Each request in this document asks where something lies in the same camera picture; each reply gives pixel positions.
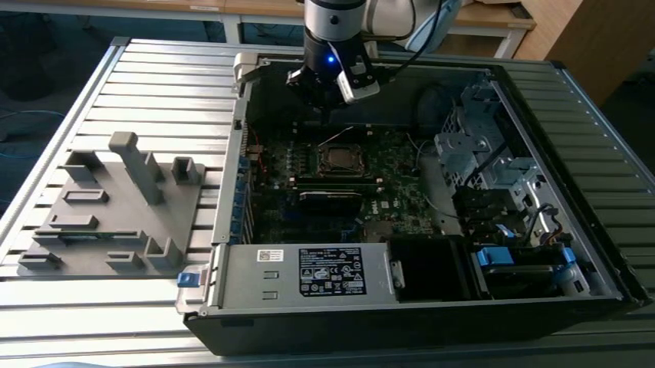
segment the metal extrusion profile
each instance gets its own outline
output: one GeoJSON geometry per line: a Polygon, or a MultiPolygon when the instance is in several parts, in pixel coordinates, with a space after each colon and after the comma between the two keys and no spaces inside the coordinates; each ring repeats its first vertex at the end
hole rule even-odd
{"type": "MultiPolygon", "coordinates": [[[[597,321],[526,343],[435,350],[334,353],[326,356],[214,356],[183,325],[175,310],[172,279],[38,280],[16,277],[18,258],[46,220],[68,174],[58,169],[70,149],[107,146],[114,130],[135,131],[158,162],[190,156],[208,167],[196,207],[195,230],[184,259],[210,259],[216,204],[230,152],[234,59],[243,51],[301,54],[301,48],[183,41],[130,40],[111,46],[8,215],[0,221],[0,366],[80,362],[110,366],[274,365],[390,363],[498,358],[510,364],[551,366],[573,361],[645,360],[655,347],[655,307],[611,321],[597,321]]],[[[403,58],[402,54],[383,54],[403,58]]],[[[609,133],[602,115],[566,72],[547,62],[474,57],[429,61],[498,64],[507,70],[553,141],[594,211],[646,288],[655,288],[655,198],[639,160],[609,133]]],[[[110,152],[100,159],[118,160],[110,152]]]]}

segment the sticker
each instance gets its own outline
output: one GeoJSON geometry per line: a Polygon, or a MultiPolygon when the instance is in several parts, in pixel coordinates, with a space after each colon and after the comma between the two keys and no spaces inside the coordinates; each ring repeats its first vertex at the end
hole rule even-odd
{"type": "Polygon", "coordinates": [[[258,262],[282,262],[285,261],[285,250],[261,249],[258,250],[258,262]]]}
{"type": "Polygon", "coordinates": [[[207,12],[218,12],[218,7],[215,6],[190,6],[191,10],[204,10],[207,12]]]}
{"type": "Polygon", "coordinates": [[[303,248],[298,256],[303,297],[367,293],[362,248],[303,248]]]}
{"type": "Polygon", "coordinates": [[[526,28],[526,29],[531,29],[533,28],[533,25],[523,25],[522,23],[509,23],[509,27],[510,28],[526,28]]]}

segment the cable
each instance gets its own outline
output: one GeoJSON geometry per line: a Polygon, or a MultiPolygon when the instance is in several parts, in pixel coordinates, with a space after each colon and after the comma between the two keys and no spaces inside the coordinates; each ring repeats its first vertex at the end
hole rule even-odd
{"type": "Polygon", "coordinates": [[[323,144],[326,144],[327,142],[330,142],[331,140],[334,140],[335,138],[338,138],[343,133],[346,133],[353,128],[354,128],[354,126],[349,126],[338,134],[335,134],[334,136],[331,136],[330,138],[327,138],[327,140],[325,140],[317,147],[321,147],[323,144]]]}
{"type": "Polygon", "coordinates": [[[406,133],[406,135],[407,135],[407,139],[410,140],[411,145],[413,145],[413,146],[414,146],[414,148],[417,148],[417,150],[418,150],[418,149],[419,149],[419,146],[417,146],[417,143],[414,142],[414,139],[411,138],[410,133],[406,133]]]}
{"type": "Polygon", "coordinates": [[[410,59],[407,59],[407,61],[403,63],[403,65],[401,65],[394,70],[393,76],[397,76],[398,73],[401,73],[405,69],[407,69],[407,67],[411,65],[411,63],[414,63],[417,61],[419,56],[425,53],[426,49],[429,48],[430,42],[433,41],[434,32],[438,30],[439,16],[442,15],[442,5],[443,5],[443,0],[439,0],[438,10],[437,10],[437,14],[434,17],[434,22],[433,22],[433,27],[430,29],[430,34],[429,34],[429,37],[426,38],[426,42],[423,43],[423,46],[421,46],[421,49],[418,50],[418,52],[415,52],[414,56],[410,57],[410,59]]]}
{"type": "Polygon", "coordinates": [[[562,223],[557,221],[555,215],[551,215],[551,221],[557,225],[557,228],[541,245],[550,245],[551,242],[555,240],[557,236],[562,234],[562,232],[565,231],[565,228],[562,227],[562,223]]]}
{"type": "Polygon", "coordinates": [[[423,146],[426,145],[426,143],[431,143],[431,141],[430,140],[426,140],[421,144],[419,148],[417,148],[417,150],[418,150],[418,152],[417,152],[417,162],[414,164],[414,167],[417,167],[417,168],[419,167],[419,158],[421,158],[421,154],[423,153],[423,146]]]}
{"type": "Polygon", "coordinates": [[[14,155],[7,155],[4,153],[0,153],[0,157],[4,157],[6,159],[38,159],[40,155],[36,156],[14,156],[14,155]]]}
{"type": "Polygon", "coordinates": [[[44,113],[44,114],[50,114],[50,115],[56,115],[58,117],[62,117],[62,118],[66,118],[66,115],[62,114],[62,113],[58,113],[56,111],[51,111],[51,110],[24,110],[24,111],[14,111],[11,109],[0,109],[0,110],[6,110],[6,111],[11,111],[8,114],[6,115],[2,115],[0,116],[0,119],[4,119],[6,117],[14,117],[15,115],[19,115],[20,113],[44,113]]]}
{"type": "Polygon", "coordinates": [[[462,186],[467,186],[469,182],[471,182],[473,178],[477,177],[479,173],[482,173],[482,170],[487,168],[489,165],[495,161],[495,159],[499,158],[501,153],[505,151],[505,149],[509,148],[509,144],[503,142],[501,146],[494,150],[494,152],[490,154],[485,162],[481,164],[479,167],[475,168],[475,170],[471,172],[471,175],[467,176],[467,179],[465,180],[465,184],[462,186]]]}
{"type": "Polygon", "coordinates": [[[537,220],[539,218],[539,215],[542,214],[543,211],[546,211],[547,209],[551,209],[551,208],[554,208],[554,207],[553,207],[553,204],[550,204],[550,203],[543,203],[537,208],[537,211],[533,214],[533,217],[530,217],[529,227],[527,227],[527,231],[526,231],[526,240],[523,241],[523,245],[527,246],[530,244],[530,238],[533,236],[534,226],[537,225],[537,220]]]}
{"type": "Polygon", "coordinates": [[[450,213],[443,212],[443,211],[439,209],[439,207],[437,207],[437,206],[434,205],[434,203],[430,201],[430,198],[429,198],[429,196],[427,196],[426,194],[423,194],[423,197],[426,198],[426,202],[430,204],[430,207],[433,207],[433,208],[434,208],[434,210],[435,210],[438,213],[441,213],[441,214],[442,214],[442,215],[445,215],[446,217],[451,217],[451,218],[454,218],[455,220],[459,220],[459,217],[458,217],[458,216],[451,215],[450,213]]]}

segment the warning label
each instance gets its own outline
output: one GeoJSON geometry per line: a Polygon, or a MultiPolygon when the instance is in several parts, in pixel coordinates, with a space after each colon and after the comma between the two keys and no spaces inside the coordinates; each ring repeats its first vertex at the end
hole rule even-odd
{"type": "Polygon", "coordinates": [[[305,297],[367,293],[362,248],[301,249],[299,265],[305,297]]]}

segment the motherboard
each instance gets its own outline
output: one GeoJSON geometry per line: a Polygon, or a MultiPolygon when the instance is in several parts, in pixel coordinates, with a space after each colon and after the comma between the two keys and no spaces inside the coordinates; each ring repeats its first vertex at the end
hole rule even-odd
{"type": "Polygon", "coordinates": [[[391,126],[255,128],[255,243],[378,242],[439,232],[421,188],[431,140],[391,126]]]}

